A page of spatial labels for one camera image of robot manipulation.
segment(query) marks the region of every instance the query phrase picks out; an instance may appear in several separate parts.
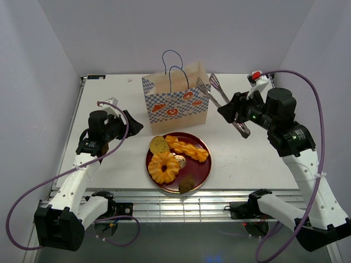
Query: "pastry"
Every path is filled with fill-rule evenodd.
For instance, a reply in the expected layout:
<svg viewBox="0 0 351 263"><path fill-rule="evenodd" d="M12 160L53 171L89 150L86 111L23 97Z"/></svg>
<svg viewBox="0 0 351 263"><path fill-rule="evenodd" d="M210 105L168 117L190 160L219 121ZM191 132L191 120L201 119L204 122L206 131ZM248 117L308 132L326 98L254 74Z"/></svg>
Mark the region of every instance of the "pastry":
<svg viewBox="0 0 351 263"><path fill-rule="evenodd" d="M169 152L169 147L162 136L156 136L150 142L150 151L155 155L157 153Z"/></svg>
<svg viewBox="0 0 351 263"><path fill-rule="evenodd" d="M193 106L199 106L202 104L202 100L197 100L192 103Z"/></svg>
<svg viewBox="0 0 351 263"><path fill-rule="evenodd" d="M203 148L196 148L192 144L187 144L183 141L178 141L175 136L166 136L166 142L170 149L173 149L176 153L184 153L190 156L192 159L199 161L200 163L206 161L208 157L208 151Z"/></svg>
<svg viewBox="0 0 351 263"><path fill-rule="evenodd" d="M152 108L152 113L155 113L156 111L159 111L160 109L166 107L167 104L155 104L154 107Z"/></svg>
<svg viewBox="0 0 351 263"><path fill-rule="evenodd" d="M192 92L187 92L183 95L184 100L190 100L194 96L194 93Z"/></svg>
<svg viewBox="0 0 351 263"><path fill-rule="evenodd" d="M192 174L188 174L184 179L179 182L179 192L187 193L195 188L195 180Z"/></svg>
<svg viewBox="0 0 351 263"><path fill-rule="evenodd" d="M178 114L178 109L177 108L172 108L167 111L167 114L170 116L177 115Z"/></svg>
<svg viewBox="0 0 351 263"><path fill-rule="evenodd" d="M163 166L167 167L165 171L162 171ZM148 166L152 179L158 184L173 182L179 173L179 169L178 161L170 152L155 154Z"/></svg>

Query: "tongs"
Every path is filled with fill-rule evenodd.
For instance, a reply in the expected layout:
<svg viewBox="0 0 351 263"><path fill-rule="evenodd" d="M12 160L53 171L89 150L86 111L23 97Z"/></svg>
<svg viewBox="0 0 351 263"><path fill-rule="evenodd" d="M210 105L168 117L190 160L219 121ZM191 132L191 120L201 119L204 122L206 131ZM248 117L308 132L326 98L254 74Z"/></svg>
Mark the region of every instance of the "tongs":
<svg viewBox="0 0 351 263"><path fill-rule="evenodd" d="M224 101L226 103L229 103L229 99L226 96L226 94L223 92L222 87L219 84L219 81L217 79L217 77L214 74L211 74L210 76L210 83L212 84L212 86L215 88L216 91L218 91L220 93L220 95L222 96L222 98L224 99ZM214 98L214 96L210 93L210 91L207 89L206 85L204 84L204 82L202 81L201 78L198 78L196 81L196 85L197 87L201 90L201 92L203 94L205 94L215 105L217 108L220 108L221 105L218 103L218 101ZM235 121L232 123L232 125L237 129L237 131L241 134L241 136L243 138L247 138L249 137L249 135L251 134L250 130L246 127L245 124L240 124L240 123L236 123Z"/></svg>

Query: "bag handle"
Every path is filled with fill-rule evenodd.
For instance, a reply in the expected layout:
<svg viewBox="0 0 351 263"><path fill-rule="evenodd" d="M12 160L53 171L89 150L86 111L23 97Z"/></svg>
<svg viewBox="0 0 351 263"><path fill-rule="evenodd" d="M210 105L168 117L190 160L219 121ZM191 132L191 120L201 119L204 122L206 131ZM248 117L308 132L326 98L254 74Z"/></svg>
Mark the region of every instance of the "bag handle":
<svg viewBox="0 0 351 263"><path fill-rule="evenodd" d="M184 73L184 76L185 76L185 78L186 78L186 82L188 83L188 89L190 89L190 87L189 87L189 80L188 80L188 77L187 77L186 73L184 72L184 70L183 70L182 68L178 67L178 66L172 66L172 67L169 68L169 72L168 72L168 76L169 76L169 86L171 86L171 91L170 91L170 92L172 93L171 69L172 69L173 67L176 67L176 68L180 69L180 70Z"/></svg>
<svg viewBox="0 0 351 263"><path fill-rule="evenodd" d="M182 59L182 57L179 55L179 53L176 52L176 51L174 51L173 49L167 49L167 50L166 50L165 52L163 52L163 54L162 54L162 62L163 62L163 65L165 66L165 74L167 74L167 67L166 67L165 59L163 58L163 56L164 56L165 53L168 52L168 51L172 51L172 52L176 53L176 54L180 57L180 60L181 60L181 62L182 62L182 66L181 66L180 68L183 69L183 59Z"/></svg>

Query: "paper bag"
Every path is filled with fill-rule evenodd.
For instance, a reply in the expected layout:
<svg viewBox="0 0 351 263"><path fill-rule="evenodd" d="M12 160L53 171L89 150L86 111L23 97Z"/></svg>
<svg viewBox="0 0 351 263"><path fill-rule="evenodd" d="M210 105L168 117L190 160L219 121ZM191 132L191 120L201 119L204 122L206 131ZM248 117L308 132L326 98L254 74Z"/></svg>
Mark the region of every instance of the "paper bag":
<svg viewBox="0 0 351 263"><path fill-rule="evenodd" d="M196 87L197 78L201 78L208 90L211 90L202 63L194 62L183 68L183 71L179 67L171 70L174 67L176 66L172 66L166 74L155 73L142 78L146 108L154 135L206 122L209 98Z"/></svg>

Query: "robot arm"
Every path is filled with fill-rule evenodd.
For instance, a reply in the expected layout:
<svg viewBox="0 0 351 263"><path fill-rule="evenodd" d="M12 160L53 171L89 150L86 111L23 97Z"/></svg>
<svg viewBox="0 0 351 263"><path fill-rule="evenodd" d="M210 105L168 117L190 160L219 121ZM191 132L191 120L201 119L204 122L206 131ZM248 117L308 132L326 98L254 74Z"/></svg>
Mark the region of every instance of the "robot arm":
<svg viewBox="0 0 351 263"><path fill-rule="evenodd" d="M129 123L127 137L136 135L143 125L135 121L128 111L123 111ZM104 106L89 115L89 128L85 130L76 150L73 171L67 175L55 197L45 208L38 208L34 215L40 245L76 251L82 244L84 232L98 217L115 214L114 197L108 192L96 192L80 206L81 199L99 168L100 162L92 162L105 155L109 142L122 139L126 125L114 108ZM81 164L92 162L85 167Z"/></svg>
<svg viewBox="0 0 351 263"><path fill-rule="evenodd" d="M329 243L351 235L351 221L335 199L324 175L318 175L318 156L315 143L308 129L294 120L296 100L287 89L268 91L266 102L260 92L267 85L264 78L248 76L252 89L235 93L231 102L218 109L228 123L252 121L267 130L270 144L288 166L308 205L315 178L320 176L319 189L309 217L296 236L300 244L313 251ZM261 189L249 195L247 204L238 211L250 214L268 214L291 230L295 230L304 211Z"/></svg>

